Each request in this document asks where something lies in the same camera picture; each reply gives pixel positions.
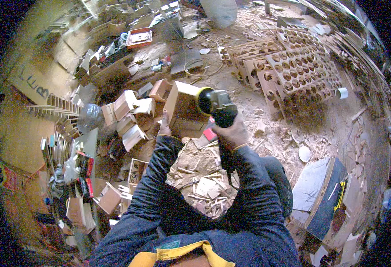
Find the sleeve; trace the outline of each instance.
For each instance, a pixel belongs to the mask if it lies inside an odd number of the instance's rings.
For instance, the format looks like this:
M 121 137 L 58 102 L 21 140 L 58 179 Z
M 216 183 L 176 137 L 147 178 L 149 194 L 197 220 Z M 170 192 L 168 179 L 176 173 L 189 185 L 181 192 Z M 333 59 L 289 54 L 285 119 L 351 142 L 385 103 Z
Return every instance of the sleeve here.
M 164 182 L 182 148 L 183 144 L 177 138 L 157 136 L 146 173 L 127 212 L 93 251 L 91 267 L 127 266 L 141 246 L 156 238 Z

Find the workshop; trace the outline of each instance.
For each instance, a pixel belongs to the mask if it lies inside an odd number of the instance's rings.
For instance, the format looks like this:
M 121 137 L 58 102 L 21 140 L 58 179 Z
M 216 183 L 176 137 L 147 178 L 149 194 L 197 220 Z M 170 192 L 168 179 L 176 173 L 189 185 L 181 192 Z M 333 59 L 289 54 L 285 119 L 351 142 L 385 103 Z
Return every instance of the workshop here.
M 391 203 L 385 46 L 353 0 L 38 0 L 0 202 L 34 266 L 356 265 Z

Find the green patch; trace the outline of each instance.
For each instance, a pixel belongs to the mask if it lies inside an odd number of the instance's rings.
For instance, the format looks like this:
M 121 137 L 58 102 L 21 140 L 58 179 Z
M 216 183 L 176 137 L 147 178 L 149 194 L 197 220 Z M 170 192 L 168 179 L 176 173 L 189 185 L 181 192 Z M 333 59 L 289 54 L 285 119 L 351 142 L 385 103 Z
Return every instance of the green patch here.
M 158 247 L 156 249 L 175 249 L 175 248 L 179 247 L 179 244 L 180 244 L 180 240 L 177 240 L 177 241 L 173 241 L 173 242 L 161 245 L 161 247 Z

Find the power sander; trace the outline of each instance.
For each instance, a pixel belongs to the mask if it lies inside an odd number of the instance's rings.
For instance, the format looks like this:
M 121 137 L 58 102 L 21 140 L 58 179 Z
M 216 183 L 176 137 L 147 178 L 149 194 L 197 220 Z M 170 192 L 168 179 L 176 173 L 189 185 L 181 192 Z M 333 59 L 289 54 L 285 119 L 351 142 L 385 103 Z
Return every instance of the power sander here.
M 196 95 L 198 109 L 205 115 L 211 115 L 216 125 L 221 128 L 230 127 L 238 114 L 237 105 L 231 102 L 230 95 L 225 90 L 214 90 L 210 87 L 201 88 Z M 219 154 L 222 168 L 227 171 L 228 183 L 238 190 L 231 182 L 231 173 L 234 171 L 231 162 L 231 151 L 219 142 Z

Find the hand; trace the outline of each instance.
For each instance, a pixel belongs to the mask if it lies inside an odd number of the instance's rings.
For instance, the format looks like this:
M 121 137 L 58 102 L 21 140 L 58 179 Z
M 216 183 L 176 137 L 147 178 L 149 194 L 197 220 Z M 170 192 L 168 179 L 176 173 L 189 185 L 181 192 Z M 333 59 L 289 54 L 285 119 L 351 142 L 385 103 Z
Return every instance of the hand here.
M 161 122 L 160 130 L 158 130 L 158 134 L 172 136 L 170 127 L 168 126 L 167 111 L 165 111 L 165 110 L 163 111 L 163 121 Z
M 248 140 L 247 127 L 240 112 L 235 117 L 231 127 L 221 128 L 214 125 L 212 131 L 218 135 L 219 141 L 229 150 L 246 144 Z

